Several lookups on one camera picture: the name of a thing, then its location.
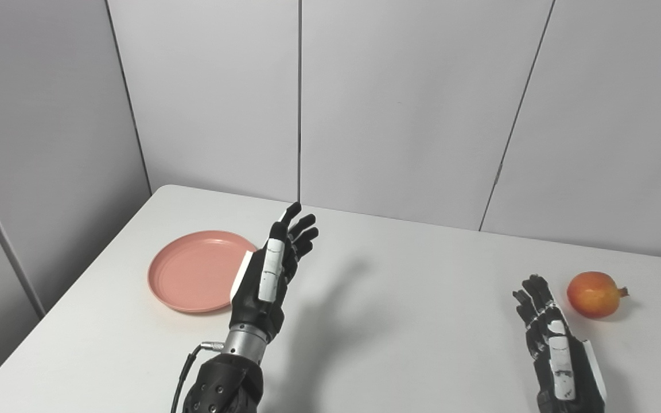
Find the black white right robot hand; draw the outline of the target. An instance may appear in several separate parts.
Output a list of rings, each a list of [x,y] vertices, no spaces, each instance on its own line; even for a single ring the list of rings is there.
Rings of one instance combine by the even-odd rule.
[[[608,394],[593,346],[572,334],[548,282],[532,274],[512,296],[525,325],[540,412],[604,412]]]

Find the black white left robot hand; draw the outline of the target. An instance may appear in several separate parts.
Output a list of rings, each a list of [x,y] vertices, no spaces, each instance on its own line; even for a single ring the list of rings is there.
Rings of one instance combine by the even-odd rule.
[[[291,204],[273,223],[264,246],[247,255],[242,263],[232,293],[230,326],[255,327],[270,341],[281,331],[289,284],[319,235],[314,214],[293,222],[301,211],[300,202]]]

